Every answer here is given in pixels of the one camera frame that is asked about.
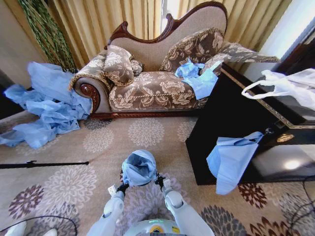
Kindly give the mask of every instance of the cable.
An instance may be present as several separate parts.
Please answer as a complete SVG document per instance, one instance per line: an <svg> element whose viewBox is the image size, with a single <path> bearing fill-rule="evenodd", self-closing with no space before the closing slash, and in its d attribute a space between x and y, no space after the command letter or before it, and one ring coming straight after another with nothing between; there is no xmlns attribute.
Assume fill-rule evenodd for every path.
<svg viewBox="0 0 315 236"><path fill-rule="evenodd" d="M71 223L72 223L73 226L74 226L75 236L78 235L78 230L77 230L77 226L76 226L75 222L74 222L73 220L71 220L70 218L62 217L62 216L58 216L58 215L42 215L42 216L36 216L36 217L32 217L32 218L29 218L29 219L26 219L26 220L22 220L22 221L20 221L20 222L18 222L18 223L15 223L15 224L13 224L13 225L10 225L9 227L6 227L5 229L1 230L0 233L3 232L3 231L5 231L5 230L7 230L7 229L9 229L9 228L11 228L11 227L13 227L13 226L15 226L15 225L18 225L18 224L20 224L20 223L22 223L22 222L24 222L24 221L34 220L34 219L38 219L38 218L45 218L45 217L55 217L55 218L65 219L65 220L71 221Z"/></svg>
<svg viewBox="0 0 315 236"><path fill-rule="evenodd" d="M307 176L306 178L304 178L304 180L303 180L303 182L302 182L302 184L303 184L303 189L304 189L304 191L305 191L305 193L306 193L306 196L308 197L308 199L309 199L310 202L309 202L309 203L306 203L306 204L303 204L302 206L299 206L299 208L298 208L298 209L295 211L295 213L292 215L292 217L291 217L291 223L290 223L290 228L289 228L289 232L290 232L291 235L293 235L292 229L293 229L294 225L295 225L300 219L302 219L302 218L304 218L304 217L310 215L312 212L315 213L315 206L314 206L315 200L312 200L312 199L311 199L311 197L310 197L310 195L309 195L309 193L307 192L306 187L305 187L305 182L306 182L309 178L313 178L313 177L315 177L315 175ZM309 205L311 205L311 206L313 207L313 209L310 210L310 211L308 211L307 213L305 213L305 214L299 216L296 220L294 220L294 217L297 216L298 212L299 212L303 207L309 206Z"/></svg>

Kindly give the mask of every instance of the floor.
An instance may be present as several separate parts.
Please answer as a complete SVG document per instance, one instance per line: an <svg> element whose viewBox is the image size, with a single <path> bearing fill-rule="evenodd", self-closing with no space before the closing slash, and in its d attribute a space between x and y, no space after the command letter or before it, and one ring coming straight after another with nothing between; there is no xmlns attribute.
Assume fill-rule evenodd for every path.
<svg viewBox="0 0 315 236"><path fill-rule="evenodd" d="M34 117L15 117L26 122ZM0 122L1 131L17 121ZM300 182L244 184L226 196L216 186L197 186L185 146L196 118L125 118L113 121L88 119L82 129L60 135L34 150L22 143L15 148L0 146L0 163L90 161L87 166L41 167L0 171L0 229L34 216L71 218L78 235L85 236L102 215L110 199L107 188L120 184L121 165L136 149L150 151L160 173L213 229L216 236L314 236L315 218L302 218L288 233L296 209L307 203ZM303 208L298 215L310 209ZM150 183L126 191L125 211L117 222L116 235L143 219L167 218L162 193ZM41 236L57 228L59 236L75 235L70 221L43 218L28 222L28 236Z"/></svg>

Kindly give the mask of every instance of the blue plastic sheet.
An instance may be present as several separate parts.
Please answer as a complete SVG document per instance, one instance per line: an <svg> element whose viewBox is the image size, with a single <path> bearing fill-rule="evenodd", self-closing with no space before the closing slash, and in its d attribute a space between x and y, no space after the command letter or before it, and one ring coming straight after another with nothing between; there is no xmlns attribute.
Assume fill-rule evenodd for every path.
<svg viewBox="0 0 315 236"><path fill-rule="evenodd" d="M217 194L228 194L237 186L262 137L257 131L243 138L218 138L207 157L209 170L217 178Z"/></svg>
<svg viewBox="0 0 315 236"><path fill-rule="evenodd" d="M28 72L34 90L26 91L21 85L12 85L4 94L40 119L19 124L12 131L1 134L0 144L13 147L26 141L37 149L53 140L56 134L80 129L78 120L88 117L92 102L74 90L67 90L73 74L63 72L60 66L31 62Z"/></svg>
<svg viewBox="0 0 315 236"><path fill-rule="evenodd" d="M192 63L190 59L188 59L188 62L181 65L177 68L175 72L175 76L177 77L183 77L185 78L191 78L191 77L198 77L199 76L199 69L203 68L205 64L202 63Z"/></svg>
<svg viewBox="0 0 315 236"><path fill-rule="evenodd" d="M217 61L211 68L199 76L199 68L203 68L204 64L193 64L189 60L188 63L177 68L175 75L177 77L183 76L184 79L182 81L192 87L196 99L199 100L211 94L218 80L213 70L221 63L222 61Z"/></svg>
<svg viewBox="0 0 315 236"><path fill-rule="evenodd" d="M155 180L157 165L153 155L146 150L133 151L123 162L123 181L130 186L140 186Z"/></svg>

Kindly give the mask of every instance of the sofa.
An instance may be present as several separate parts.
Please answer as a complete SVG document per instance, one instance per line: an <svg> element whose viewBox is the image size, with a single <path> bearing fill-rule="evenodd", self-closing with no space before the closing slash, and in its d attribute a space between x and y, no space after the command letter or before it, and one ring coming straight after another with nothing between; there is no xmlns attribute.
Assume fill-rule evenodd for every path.
<svg viewBox="0 0 315 236"><path fill-rule="evenodd" d="M218 2L204 2L179 20L168 14L168 22L162 34L152 40L143 40L131 35L127 22L114 31L104 50L83 67L71 80L69 88L92 99L91 117L165 117L197 115L207 102L207 97L197 100L193 89L182 78L175 76L177 63L190 58L201 62L205 68L217 60L223 61L269 61L275 57L264 57L239 44L224 42L227 28L227 12ZM211 35L208 45L191 43ZM132 58L144 64L143 71L128 84L116 84L108 80L102 71L107 48L118 46L130 52Z"/></svg>

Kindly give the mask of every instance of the floral carpet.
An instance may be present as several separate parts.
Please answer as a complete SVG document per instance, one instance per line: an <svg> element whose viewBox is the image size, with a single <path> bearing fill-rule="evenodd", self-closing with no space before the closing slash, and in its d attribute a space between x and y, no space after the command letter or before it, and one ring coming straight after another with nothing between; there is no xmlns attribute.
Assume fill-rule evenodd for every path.
<svg viewBox="0 0 315 236"><path fill-rule="evenodd" d="M0 122L0 128L10 128L10 122L16 125L16 121ZM88 119L81 121L80 130L59 135L37 150L24 143L0 146L1 164L90 162L87 166L1 170L0 229L35 216L57 215L72 219L78 235L86 235L110 199L107 188L120 184L124 159L136 149L146 149L154 155L158 171L171 179L172 187L216 236L315 235L313 214L289 231L295 211L308 203L301 182L241 184L225 196L215 193L215 185L196 185L185 145L195 122L196 118L186 117ZM298 216L310 209L304 207ZM135 222L154 218L173 219L159 187L150 183L129 188L116 235L123 235ZM75 235L70 221L52 217L29 221L27 235L41 236L50 228L56 228L59 236Z"/></svg>

